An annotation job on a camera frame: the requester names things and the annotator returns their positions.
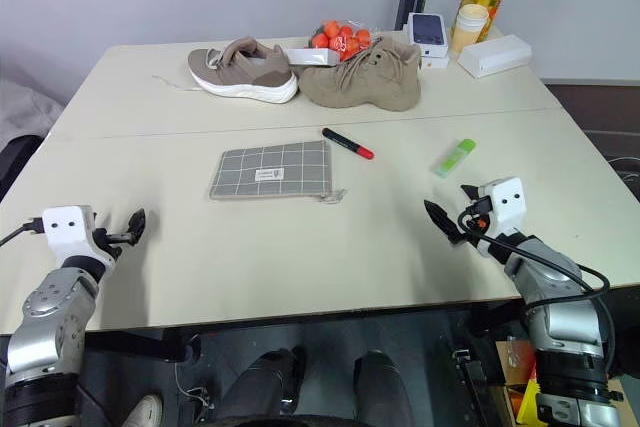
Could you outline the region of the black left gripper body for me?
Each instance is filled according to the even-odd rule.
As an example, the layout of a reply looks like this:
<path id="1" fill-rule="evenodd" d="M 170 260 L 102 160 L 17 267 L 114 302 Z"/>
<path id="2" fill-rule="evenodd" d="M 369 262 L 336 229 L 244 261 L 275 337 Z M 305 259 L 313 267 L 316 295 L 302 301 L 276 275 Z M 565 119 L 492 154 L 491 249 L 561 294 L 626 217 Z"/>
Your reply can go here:
<path id="1" fill-rule="evenodd" d="M 100 250 L 112 258 L 119 258 L 123 252 L 121 244 L 129 243 L 131 232 L 127 230 L 121 233 L 108 233 L 106 228 L 96 227 L 92 232 L 92 239 Z"/>

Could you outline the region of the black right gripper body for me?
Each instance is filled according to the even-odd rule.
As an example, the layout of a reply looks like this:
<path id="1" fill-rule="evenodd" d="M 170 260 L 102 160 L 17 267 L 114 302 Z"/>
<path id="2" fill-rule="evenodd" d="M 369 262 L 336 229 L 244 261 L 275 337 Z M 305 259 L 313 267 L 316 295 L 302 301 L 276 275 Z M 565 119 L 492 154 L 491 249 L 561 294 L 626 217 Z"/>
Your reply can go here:
<path id="1" fill-rule="evenodd" d="M 483 196 L 472 201 L 458 216 L 457 223 L 462 229 L 463 239 L 473 246 L 487 234 L 491 225 L 490 213 L 493 211 L 489 196 Z"/>

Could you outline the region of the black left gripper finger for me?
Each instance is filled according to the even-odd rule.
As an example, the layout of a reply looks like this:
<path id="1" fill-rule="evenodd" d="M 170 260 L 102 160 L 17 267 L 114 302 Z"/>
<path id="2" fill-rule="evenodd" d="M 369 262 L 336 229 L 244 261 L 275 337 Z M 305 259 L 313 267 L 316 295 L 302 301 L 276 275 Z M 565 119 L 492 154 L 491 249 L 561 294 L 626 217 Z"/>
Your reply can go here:
<path id="1" fill-rule="evenodd" d="M 125 232 L 125 242 L 131 246 L 135 246 L 140 240 L 146 228 L 146 213 L 143 208 L 135 211 L 128 223 L 128 229 Z"/>

